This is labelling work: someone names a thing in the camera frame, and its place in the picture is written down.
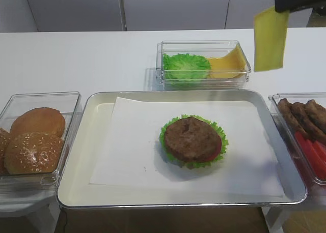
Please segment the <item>clear patty tomato container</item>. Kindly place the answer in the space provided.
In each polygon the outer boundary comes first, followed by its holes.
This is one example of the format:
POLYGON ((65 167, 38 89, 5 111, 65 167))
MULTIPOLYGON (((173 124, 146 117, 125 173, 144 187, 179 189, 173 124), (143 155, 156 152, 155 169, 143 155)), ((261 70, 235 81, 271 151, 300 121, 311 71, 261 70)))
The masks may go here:
POLYGON ((298 169, 325 185, 325 93, 276 94, 269 100, 298 169))

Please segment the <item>yellow cheese slice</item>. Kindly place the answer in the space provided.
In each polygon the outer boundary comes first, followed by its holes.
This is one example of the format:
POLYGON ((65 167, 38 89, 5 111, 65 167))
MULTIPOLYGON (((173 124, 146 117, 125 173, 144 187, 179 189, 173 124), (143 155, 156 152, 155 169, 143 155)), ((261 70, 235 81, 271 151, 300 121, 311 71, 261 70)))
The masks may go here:
POLYGON ((278 13, 270 7, 254 17, 254 71, 283 67, 289 11, 278 13))

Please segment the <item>left sesame bun top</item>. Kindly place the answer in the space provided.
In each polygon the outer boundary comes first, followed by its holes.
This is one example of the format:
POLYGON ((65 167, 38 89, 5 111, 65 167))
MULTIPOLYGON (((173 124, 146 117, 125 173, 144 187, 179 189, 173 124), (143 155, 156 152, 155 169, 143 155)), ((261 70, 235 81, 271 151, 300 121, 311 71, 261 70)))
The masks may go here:
POLYGON ((11 141, 10 133, 5 129, 0 128, 0 174, 1 176, 6 175, 8 172, 5 168, 5 152, 11 141))

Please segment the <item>clear bun container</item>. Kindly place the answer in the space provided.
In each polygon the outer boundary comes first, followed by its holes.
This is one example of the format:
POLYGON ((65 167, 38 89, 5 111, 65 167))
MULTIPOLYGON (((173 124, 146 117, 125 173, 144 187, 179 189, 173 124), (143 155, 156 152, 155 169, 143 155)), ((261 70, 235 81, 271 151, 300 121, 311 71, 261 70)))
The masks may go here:
POLYGON ((58 110, 65 119, 65 130, 60 137, 64 144, 58 165, 53 172, 9 174, 1 176, 1 193, 54 190, 59 184, 65 163, 80 123, 82 107, 80 93, 37 93, 13 95, 1 112, 1 128, 10 133, 13 122, 25 112, 39 107, 58 110))

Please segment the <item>clear lettuce cheese container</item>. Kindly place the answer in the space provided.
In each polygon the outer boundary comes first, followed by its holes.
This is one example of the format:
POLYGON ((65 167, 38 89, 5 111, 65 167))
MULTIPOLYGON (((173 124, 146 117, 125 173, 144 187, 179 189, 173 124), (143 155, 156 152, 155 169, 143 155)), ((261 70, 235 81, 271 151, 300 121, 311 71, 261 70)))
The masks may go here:
POLYGON ((177 84, 173 85, 164 79, 164 71, 162 69, 163 54, 175 55, 178 53, 189 53, 201 55, 205 58, 211 57, 224 57, 235 46, 240 43, 236 40, 224 41, 162 41, 157 45, 156 52, 156 79, 162 86, 163 90, 199 90, 199 89, 241 89, 249 81, 249 73, 251 71, 250 64, 242 50, 244 59, 246 60, 245 74, 240 78, 231 79, 210 79, 207 78, 200 80, 198 83, 193 84, 177 84))

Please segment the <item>plain bun bottom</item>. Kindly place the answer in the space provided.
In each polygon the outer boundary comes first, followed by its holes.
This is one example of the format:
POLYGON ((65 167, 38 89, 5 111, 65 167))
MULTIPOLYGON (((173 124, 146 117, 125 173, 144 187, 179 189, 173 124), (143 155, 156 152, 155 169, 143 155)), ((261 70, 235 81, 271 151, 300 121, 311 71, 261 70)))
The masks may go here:
POLYGON ((39 107, 31 109, 19 116, 12 124, 12 138, 29 132, 44 132, 62 137, 65 130, 65 119, 56 109, 39 107))

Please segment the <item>sesame bun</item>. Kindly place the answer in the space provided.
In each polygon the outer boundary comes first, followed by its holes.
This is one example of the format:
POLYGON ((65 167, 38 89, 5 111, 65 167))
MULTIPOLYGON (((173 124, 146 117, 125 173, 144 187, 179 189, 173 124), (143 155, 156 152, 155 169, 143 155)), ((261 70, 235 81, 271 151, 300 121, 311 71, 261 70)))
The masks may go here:
POLYGON ((63 144, 61 138, 43 132, 18 135, 5 151, 4 166, 9 174, 53 172, 63 144))
POLYGON ((0 128, 0 174, 1 176, 6 175, 8 172, 5 168, 5 152, 11 141, 10 133, 5 129, 0 128))

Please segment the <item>green lettuce in container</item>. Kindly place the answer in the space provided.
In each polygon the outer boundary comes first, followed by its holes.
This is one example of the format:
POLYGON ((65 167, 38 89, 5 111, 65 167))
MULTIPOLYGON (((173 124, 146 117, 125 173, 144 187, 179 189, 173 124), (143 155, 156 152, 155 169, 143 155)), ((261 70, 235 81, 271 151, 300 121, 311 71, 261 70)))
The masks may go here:
POLYGON ((175 55, 163 54, 162 69, 164 79, 173 85, 193 84, 206 79, 211 64, 201 55, 178 53, 175 55))

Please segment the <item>left brown patty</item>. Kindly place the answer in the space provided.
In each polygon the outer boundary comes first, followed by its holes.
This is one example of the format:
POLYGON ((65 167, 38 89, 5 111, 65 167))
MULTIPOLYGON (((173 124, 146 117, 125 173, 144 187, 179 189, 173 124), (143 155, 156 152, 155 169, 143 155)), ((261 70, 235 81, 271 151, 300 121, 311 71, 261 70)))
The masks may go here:
POLYGON ((299 132, 304 138, 309 138, 308 133, 299 124, 295 116, 291 112, 292 104, 283 98, 277 104, 278 110, 280 111, 283 119, 286 121, 287 125, 293 130, 293 132, 299 132))

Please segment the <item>middle red tomato slice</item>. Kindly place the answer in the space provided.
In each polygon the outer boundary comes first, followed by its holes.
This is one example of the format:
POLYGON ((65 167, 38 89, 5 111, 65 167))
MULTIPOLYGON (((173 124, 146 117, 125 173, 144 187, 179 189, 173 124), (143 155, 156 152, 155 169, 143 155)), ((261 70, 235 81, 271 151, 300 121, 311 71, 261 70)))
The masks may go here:
POLYGON ((325 159, 317 143, 306 140, 308 146, 308 160, 316 174, 321 180, 325 180, 325 159))

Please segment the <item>right sesame bun top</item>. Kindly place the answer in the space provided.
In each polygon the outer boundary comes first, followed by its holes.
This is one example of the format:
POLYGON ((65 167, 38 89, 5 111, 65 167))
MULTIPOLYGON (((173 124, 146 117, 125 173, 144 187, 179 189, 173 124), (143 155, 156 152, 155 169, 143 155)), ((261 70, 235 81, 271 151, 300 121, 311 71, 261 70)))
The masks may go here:
POLYGON ((4 166, 9 174, 53 172, 63 144, 61 138, 43 132, 18 135, 5 151, 4 166))

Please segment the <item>white paper sheet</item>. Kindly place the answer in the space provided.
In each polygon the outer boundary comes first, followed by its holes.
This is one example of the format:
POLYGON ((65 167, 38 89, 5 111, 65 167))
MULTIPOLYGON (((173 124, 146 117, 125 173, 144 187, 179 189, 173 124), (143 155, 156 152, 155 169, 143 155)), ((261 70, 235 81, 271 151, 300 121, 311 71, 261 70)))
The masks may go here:
POLYGON ((92 184, 186 192, 281 196, 274 149, 248 101, 142 102, 117 98, 92 184), (216 122, 228 140, 222 160, 180 167, 159 142, 162 127, 183 114, 216 122))

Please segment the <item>red tomato slice under patty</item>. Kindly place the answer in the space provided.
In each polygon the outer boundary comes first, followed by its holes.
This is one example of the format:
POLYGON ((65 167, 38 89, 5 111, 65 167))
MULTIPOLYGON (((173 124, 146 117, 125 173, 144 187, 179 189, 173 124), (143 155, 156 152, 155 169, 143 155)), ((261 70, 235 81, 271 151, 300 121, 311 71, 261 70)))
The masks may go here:
POLYGON ((219 142, 218 146, 217 146, 217 150, 214 153, 212 153, 211 155, 209 155, 208 157, 204 158, 202 160, 202 162, 208 162, 208 161, 215 159, 220 154, 221 149, 222 149, 222 143, 219 142))

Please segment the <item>silver metal tray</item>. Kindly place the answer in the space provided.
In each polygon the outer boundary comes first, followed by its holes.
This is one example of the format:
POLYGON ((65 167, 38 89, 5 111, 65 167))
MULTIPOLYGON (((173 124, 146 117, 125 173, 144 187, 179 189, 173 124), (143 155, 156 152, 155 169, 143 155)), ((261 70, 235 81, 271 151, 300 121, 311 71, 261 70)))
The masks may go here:
POLYGON ((307 189, 260 94, 249 90, 102 92, 90 96, 71 147, 58 199, 67 207, 174 207, 213 205, 284 205, 305 200, 307 189), (274 149, 283 195, 186 192, 134 186, 92 184, 117 98, 142 102, 248 101, 258 111, 274 149))

